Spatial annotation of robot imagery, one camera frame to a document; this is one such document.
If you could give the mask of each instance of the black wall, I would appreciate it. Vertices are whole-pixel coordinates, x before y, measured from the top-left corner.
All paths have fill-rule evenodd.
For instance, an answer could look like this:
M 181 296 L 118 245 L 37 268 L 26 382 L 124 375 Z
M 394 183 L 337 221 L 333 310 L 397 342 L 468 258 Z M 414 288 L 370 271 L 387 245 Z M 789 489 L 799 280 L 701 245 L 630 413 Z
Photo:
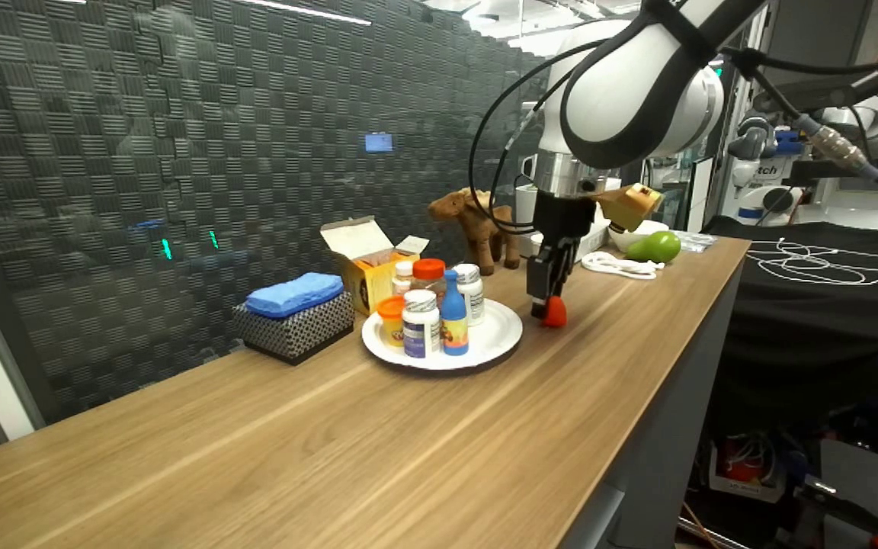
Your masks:
M 329 221 L 459 258 L 423 206 L 466 183 L 481 111 L 532 62 L 412 0 L 307 5 L 373 24 L 0 0 L 0 325 L 44 421 L 226 353 L 253 288 L 333 268 Z

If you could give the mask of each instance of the ceiling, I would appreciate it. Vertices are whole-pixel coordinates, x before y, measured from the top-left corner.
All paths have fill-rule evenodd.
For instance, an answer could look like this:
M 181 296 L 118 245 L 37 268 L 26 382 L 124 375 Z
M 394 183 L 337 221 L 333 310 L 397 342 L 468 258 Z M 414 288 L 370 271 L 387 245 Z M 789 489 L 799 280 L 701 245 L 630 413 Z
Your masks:
M 459 13 L 474 35 L 551 58 L 622 30 L 641 0 L 423 0 L 423 5 Z

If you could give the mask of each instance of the small bottle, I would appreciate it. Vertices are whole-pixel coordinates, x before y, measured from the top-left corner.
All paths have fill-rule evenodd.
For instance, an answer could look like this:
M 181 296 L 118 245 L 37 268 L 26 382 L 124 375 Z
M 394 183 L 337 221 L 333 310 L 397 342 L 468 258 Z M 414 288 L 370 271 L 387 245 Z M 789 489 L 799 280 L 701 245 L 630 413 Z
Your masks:
M 439 305 L 439 338 L 441 338 L 441 352 L 452 356 L 459 356 L 468 352 L 468 310 L 466 310 L 466 298 L 458 288 L 458 271 L 448 268 L 446 271 L 446 296 Z
M 401 296 L 401 294 L 407 294 L 412 290 L 412 267 L 414 262 L 397 262 L 397 275 L 391 277 L 391 294 L 394 296 Z
M 453 267 L 458 271 L 458 288 L 466 298 L 466 310 L 468 310 L 468 321 L 478 321 L 481 318 L 481 275 L 478 275 L 478 267 L 474 262 L 459 262 Z
M 535 210 L 535 187 L 532 183 L 520 183 L 511 191 L 511 221 L 515 223 L 532 223 L 532 210 Z
M 385 302 L 378 302 L 378 318 L 380 318 L 380 342 L 401 347 L 401 310 L 404 310 L 404 298 L 401 296 L 391 296 Z
M 439 353 L 439 305 L 433 290 L 407 290 L 401 308 L 401 347 L 426 361 Z

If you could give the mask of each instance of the pill bottle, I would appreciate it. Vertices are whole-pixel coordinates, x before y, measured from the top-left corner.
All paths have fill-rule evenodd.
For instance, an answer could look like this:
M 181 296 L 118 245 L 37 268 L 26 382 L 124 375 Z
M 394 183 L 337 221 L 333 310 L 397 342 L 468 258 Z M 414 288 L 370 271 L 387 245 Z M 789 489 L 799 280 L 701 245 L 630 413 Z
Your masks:
M 391 277 L 391 294 L 394 296 L 401 296 L 401 294 L 407 294 L 412 290 L 412 258 L 401 258 L 401 262 L 397 262 L 397 275 Z
M 446 290 L 446 262 L 439 255 L 420 255 L 412 262 L 412 288 L 414 290 L 433 290 L 435 302 L 441 302 L 441 290 Z
M 401 347 L 407 356 L 431 361 L 439 353 L 439 305 L 433 290 L 401 296 Z
M 391 296 L 385 302 L 378 302 L 378 318 L 380 318 L 380 342 L 401 347 L 401 308 L 404 298 L 401 296 Z
M 481 305 L 485 305 L 478 267 L 474 262 L 458 262 L 453 271 L 458 271 L 458 288 L 466 298 L 468 321 L 478 321 Z
M 446 271 L 446 296 L 439 305 L 439 342 L 441 353 L 464 356 L 468 352 L 468 310 L 458 288 L 458 271 Z

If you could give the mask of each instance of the ceiling light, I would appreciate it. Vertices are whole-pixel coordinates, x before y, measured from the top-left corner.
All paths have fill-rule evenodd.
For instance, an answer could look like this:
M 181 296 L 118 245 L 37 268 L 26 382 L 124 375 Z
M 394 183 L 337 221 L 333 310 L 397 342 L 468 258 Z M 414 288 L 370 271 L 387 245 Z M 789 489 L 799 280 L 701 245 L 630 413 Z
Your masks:
M 603 0 L 601 8 L 625 19 L 641 13 L 641 0 Z
M 435 13 L 466 13 L 471 8 L 478 0 L 426 0 L 426 8 Z
M 344 20 L 344 24 L 373 24 L 370 19 L 351 19 L 340 13 L 323 13 L 323 8 L 307 8 L 307 5 L 291 5 L 291 3 L 271 3 L 271 0 L 242 0 L 264 8 L 281 8 L 281 13 L 295 13 L 295 15 L 312 15 L 312 19 L 329 19 L 329 20 Z

